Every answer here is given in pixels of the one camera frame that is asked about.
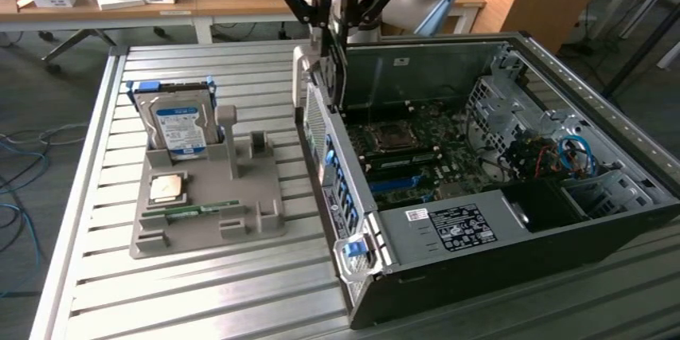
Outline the green Nvidia graphics card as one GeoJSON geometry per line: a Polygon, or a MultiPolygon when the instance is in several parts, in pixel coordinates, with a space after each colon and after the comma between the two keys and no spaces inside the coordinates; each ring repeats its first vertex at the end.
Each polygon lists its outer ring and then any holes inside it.
{"type": "Polygon", "coordinates": [[[317,25],[311,28],[312,81],[321,91],[328,111],[335,113],[341,105],[347,77],[344,0],[312,0],[312,5],[317,15],[317,25]]]}

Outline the wooden desk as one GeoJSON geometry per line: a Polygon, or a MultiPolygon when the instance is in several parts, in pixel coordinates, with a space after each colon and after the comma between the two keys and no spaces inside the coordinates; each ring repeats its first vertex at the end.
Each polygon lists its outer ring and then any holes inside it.
{"type": "Polygon", "coordinates": [[[76,0],[71,8],[21,9],[16,0],[0,0],[0,33],[188,25],[205,45],[212,43],[215,24],[295,20],[284,0],[177,0],[104,11],[96,0],[76,0]]]}

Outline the metal CPU socket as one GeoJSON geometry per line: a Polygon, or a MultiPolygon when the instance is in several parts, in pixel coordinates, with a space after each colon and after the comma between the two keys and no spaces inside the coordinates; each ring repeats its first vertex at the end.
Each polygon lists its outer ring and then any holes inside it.
{"type": "Polygon", "coordinates": [[[405,121],[381,123],[372,130],[377,148],[383,152],[408,150],[419,147],[416,135],[405,121]]]}

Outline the perforated metal disk bay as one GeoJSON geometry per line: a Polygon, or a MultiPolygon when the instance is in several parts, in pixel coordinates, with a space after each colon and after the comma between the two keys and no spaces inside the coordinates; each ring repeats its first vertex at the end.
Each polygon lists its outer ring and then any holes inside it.
{"type": "Polygon", "coordinates": [[[557,129],[552,112],[541,109],[517,80],[525,62],[513,53],[501,53],[491,61],[491,74],[481,76],[468,96],[476,133],[473,143],[491,147],[500,156],[517,138],[551,138],[557,129]]]}

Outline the hard disk with blue carrier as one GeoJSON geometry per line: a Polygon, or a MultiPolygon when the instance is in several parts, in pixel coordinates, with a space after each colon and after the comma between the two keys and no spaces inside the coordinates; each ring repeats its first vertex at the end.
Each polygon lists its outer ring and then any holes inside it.
{"type": "Polygon", "coordinates": [[[205,156],[207,147],[223,141],[212,78],[185,83],[129,80],[125,88],[147,130],[149,148],[167,149],[173,160],[205,156]]]}

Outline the green motherboard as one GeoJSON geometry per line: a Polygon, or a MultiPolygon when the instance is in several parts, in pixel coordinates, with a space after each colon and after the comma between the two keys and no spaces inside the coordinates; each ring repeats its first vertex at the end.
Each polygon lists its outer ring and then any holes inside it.
{"type": "Polygon", "coordinates": [[[468,142],[467,115],[463,111],[455,111],[451,105],[435,101],[380,107],[373,111],[349,111],[343,114],[343,122],[368,184],[421,176],[413,188],[383,193],[369,190],[380,210],[444,200],[439,195],[439,187],[444,183],[459,182],[465,196],[481,192],[499,181],[497,176],[484,170],[487,162],[480,159],[481,150],[468,142]],[[383,152],[377,148],[372,130],[381,123],[399,121],[411,125],[419,147],[383,152]],[[371,169],[369,160],[380,156],[425,153],[441,154],[441,160],[420,166],[371,169]]]}

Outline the RAM stick with white label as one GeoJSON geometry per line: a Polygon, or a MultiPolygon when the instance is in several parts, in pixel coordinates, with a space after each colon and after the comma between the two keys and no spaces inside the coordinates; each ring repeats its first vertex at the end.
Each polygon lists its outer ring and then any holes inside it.
{"type": "Polygon", "coordinates": [[[399,166],[420,166],[439,162],[443,155],[439,153],[400,154],[395,156],[380,156],[369,160],[371,169],[383,170],[399,166]]]}

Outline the blue expansion slot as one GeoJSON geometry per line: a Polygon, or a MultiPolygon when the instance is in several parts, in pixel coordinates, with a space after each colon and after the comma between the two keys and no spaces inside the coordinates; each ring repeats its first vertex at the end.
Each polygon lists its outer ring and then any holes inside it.
{"type": "Polygon", "coordinates": [[[403,190],[413,188],[419,185],[421,176],[412,176],[408,178],[396,178],[384,181],[369,183],[369,189],[373,193],[391,192],[393,190],[403,190]]]}

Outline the grey plastic parts rack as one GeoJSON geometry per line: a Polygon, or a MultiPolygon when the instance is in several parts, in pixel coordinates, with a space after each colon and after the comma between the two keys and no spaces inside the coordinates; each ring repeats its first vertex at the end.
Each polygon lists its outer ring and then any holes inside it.
{"type": "Polygon", "coordinates": [[[263,131],[248,139],[233,138],[237,109],[216,109],[223,141],[207,147],[207,155],[175,161],[167,149],[147,150],[133,218],[129,255],[135,259],[215,248],[228,244],[283,236],[285,209],[273,148],[263,131]],[[175,201],[153,203],[149,183],[160,175],[179,174],[181,195],[175,201]],[[143,217],[141,213],[185,205],[239,200],[217,212],[193,217],[143,217]]]}

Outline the green RAM stick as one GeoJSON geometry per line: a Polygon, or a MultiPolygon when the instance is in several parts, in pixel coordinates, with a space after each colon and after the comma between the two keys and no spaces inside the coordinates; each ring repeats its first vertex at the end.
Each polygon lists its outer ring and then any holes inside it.
{"type": "Polygon", "coordinates": [[[231,201],[220,201],[205,205],[185,205],[175,208],[168,209],[156,209],[149,210],[147,212],[141,213],[143,217],[193,217],[199,216],[205,213],[213,213],[217,212],[220,209],[227,208],[232,205],[239,205],[239,200],[231,200],[231,201]]]}

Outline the grey power supply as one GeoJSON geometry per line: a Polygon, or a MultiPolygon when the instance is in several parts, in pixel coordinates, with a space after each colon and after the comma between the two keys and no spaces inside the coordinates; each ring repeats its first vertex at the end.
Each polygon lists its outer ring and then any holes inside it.
{"type": "Polygon", "coordinates": [[[531,235],[500,190],[381,211],[379,223],[392,260],[404,269],[513,244],[531,235]]]}

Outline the black plastic shroud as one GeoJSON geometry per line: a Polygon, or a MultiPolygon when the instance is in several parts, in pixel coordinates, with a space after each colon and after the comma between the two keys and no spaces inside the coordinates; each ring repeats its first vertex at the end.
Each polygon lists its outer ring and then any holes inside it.
{"type": "Polygon", "coordinates": [[[511,206],[519,209],[520,221],[532,233],[588,220],[560,182],[553,179],[508,183],[500,190],[511,206]]]}

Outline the blue plastic case latch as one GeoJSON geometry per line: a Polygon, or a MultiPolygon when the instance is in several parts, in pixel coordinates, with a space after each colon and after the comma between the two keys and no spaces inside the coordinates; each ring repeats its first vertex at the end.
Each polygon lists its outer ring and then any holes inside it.
{"type": "Polygon", "coordinates": [[[369,252],[365,239],[351,240],[343,245],[343,254],[348,258],[364,256],[369,252]]]}

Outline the small metal disk bay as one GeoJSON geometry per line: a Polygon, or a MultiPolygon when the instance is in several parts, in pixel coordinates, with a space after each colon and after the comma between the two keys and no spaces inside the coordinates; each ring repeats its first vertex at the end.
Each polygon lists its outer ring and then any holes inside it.
{"type": "Polygon", "coordinates": [[[600,176],[581,180],[564,180],[561,186],[591,218],[607,217],[653,205],[647,192],[620,170],[611,170],[600,176]]]}

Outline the black and grey PC case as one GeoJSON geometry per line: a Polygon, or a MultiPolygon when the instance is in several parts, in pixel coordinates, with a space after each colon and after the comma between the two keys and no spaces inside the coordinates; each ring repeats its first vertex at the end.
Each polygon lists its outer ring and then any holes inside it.
{"type": "Polygon", "coordinates": [[[344,93],[335,113],[312,81],[313,59],[311,45],[296,49],[296,122],[353,329],[596,263],[636,236],[680,216],[680,162],[531,36],[399,37],[348,46],[344,93]],[[479,129],[468,111],[468,96],[476,80],[491,74],[491,61],[501,53],[513,53],[525,62],[517,84],[541,109],[552,112],[557,129],[551,138],[517,138],[495,156],[491,147],[469,138],[479,129]],[[553,179],[561,184],[620,170],[647,192],[653,205],[599,218],[584,213],[588,220],[531,232],[513,244],[401,268],[380,233],[379,213],[385,210],[373,200],[343,114],[435,101],[465,113],[468,142],[481,150],[484,170],[499,178],[479,193],[513,182],[553,179]],[[343,245],[357,239],[365,239],[369,252],[348,258],[343,245]]]}

